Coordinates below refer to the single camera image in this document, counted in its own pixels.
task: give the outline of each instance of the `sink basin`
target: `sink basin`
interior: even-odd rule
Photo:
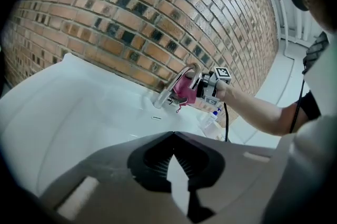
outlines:
[[[143,86],[71,54],[0,100],[0,143],[17,182],[37,196],[93,152],[165,131],[204,135],[203,112],[156,109]]]

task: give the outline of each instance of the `hand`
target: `hand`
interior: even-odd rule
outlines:
[[[215,86],[217,90],[216,97],[220,99],[221,101],[224,101],[225,99],[225,94],[226,94],[226,90],[228,86],[229,86],[228,84],[226,84],[224,81],[221,81],[221,80],[219,80],[216,83],[216,86]]]

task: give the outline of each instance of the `pink cloth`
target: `pink cloth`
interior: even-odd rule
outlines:
[[[195,103],[196,100],[196,90],[189,88],[191,79],[187,78],[185,75],[180,78],[180,80],[173,87],[173,91],[180,98],[187,98],[187,102],[180,104],[180,108],[177,110],[177,113],[181,109],[181,106],[186,106],[188,104]]]

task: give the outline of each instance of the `forearm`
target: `forearm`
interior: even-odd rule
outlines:
[[[250,96],[232,86],[226,86],[221,101],[258,130],[269,134],[282,134],[280,127],[282,109],[276,105]]]

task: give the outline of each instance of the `faucet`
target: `faucet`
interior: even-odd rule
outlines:
[[[176,99],[175,93],[173,91],[173,87],[177,84],[177,82],[183,77],[187,71],[189,70],[194,70],[194,76],[192,77],[191,83],[189,85],[189,88],[192,90],[196,90],[199,82],[202,78],[202,70],[201,67],[196,64],[188,64],[183,67],[183,69],[177,74],[177,76],[169,83],[169,85],[163,89],[163,91],[160,93],[158,98],[153,102],[153,105],[157,108],[160,109],[165,101],[169,101],[170,103],[174,102]],[[186,102],[186,98],[182,98],[178,100],[178,103],[181,103],[180,101]]]

